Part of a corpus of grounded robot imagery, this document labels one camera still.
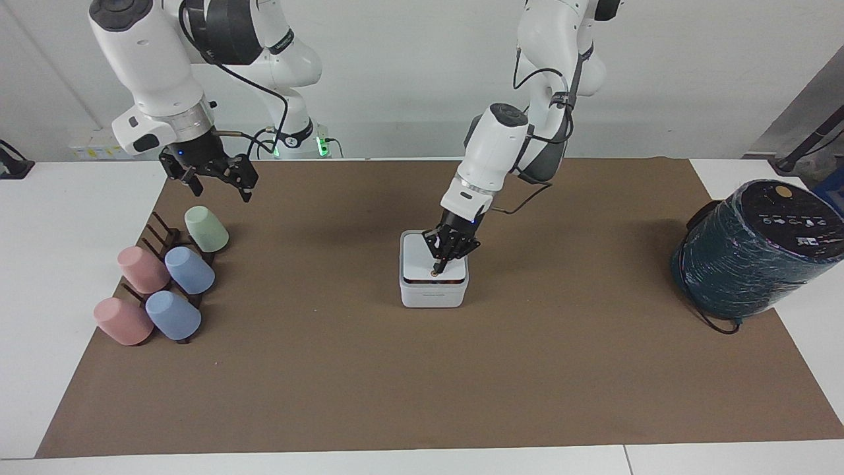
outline cup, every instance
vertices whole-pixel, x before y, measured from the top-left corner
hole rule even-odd
[[[188,295],[207,291],[214,284],[214,269],[188,248],[173,248],[164,257],[173,280]]]
[[[173,292],[156,292],[147,299],[147,314],[167,338],[179,341],[193,335],[203,321],[196,307]]]
[[[205,206],[194,206],[188,210],[185,226],[204,253],[215,253],[229,243],[229,232]]]
[[[147,249],[138,246],[125,248],[117,255],[117,264],[138,292],[154,293],[170,283],[170,274],[164,263]]]
[[[153,321],[137,303],[107,298],[94,307],[94,319],[108,336],[121,345],[137,345],[153,332]]]

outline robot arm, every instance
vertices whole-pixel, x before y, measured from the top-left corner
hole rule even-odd
[[[281,97],[289,94],[283,103],[261,92],[268,106],[275,101],[271,115],[283,126],[277,138],[286,139],[285,130],[297,136],[308,128],[304,102],[289,88],[316,83],[322,65],[295,39],[279,0],[94,0],[89,22],[135,102],[112,124],[117,140],[132,155],[166,146],[160,159],[168,176],[188,184],[196,196],[202,193],[197,175],[205,175],[235,186],[248,201],[258,175],[247,156],[225,154],[213,103],[191,72],[197,54],[192,46],[185,48],[180,25],[189,25],[202,59],[232,65]],[[288,115],[289,122],[283,120]],[[300,148],[302,143],[286,144]]]
[[[508,173],[529,183],[546,183],[556,174],[573,131],[579,85],[583,82],[583,92],[591,95],[606,75],[592,52],[592,25],[599,17],[613,18],[619,3],[527,0],[518,27],[518,59],[530,67],[523,81],[530,87],[530,115],[494,104],[473,121],[466,155],[442,198],[440,224],[424,234],[435,274],[480,246],[475,233]]]

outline white box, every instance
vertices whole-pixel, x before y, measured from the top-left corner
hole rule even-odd
[[[469,284],[466,258],[449,262],[442,274],[433,276],[435,260],[422,231],[406,231],[398,262],[398,285],[405,307],[455,308],[463,303]]]

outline green led light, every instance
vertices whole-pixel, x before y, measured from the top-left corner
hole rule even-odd
[[[319,156],[328,155],[328,145],[322,137],[316,137],[316,147],[319,148]]]

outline brown paper mat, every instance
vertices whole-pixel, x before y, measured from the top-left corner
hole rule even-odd
[[[165,186],[174,226],[203,204],[230,229],[203,326],[97,331],[38,457],[844,438],[775,312],[728,337],[679,300],[669,255],[709,200],[687,161],[567,161],[488,216],[453,310],[402,307],[398,241],[454,163],[258,166],[249,205]]]

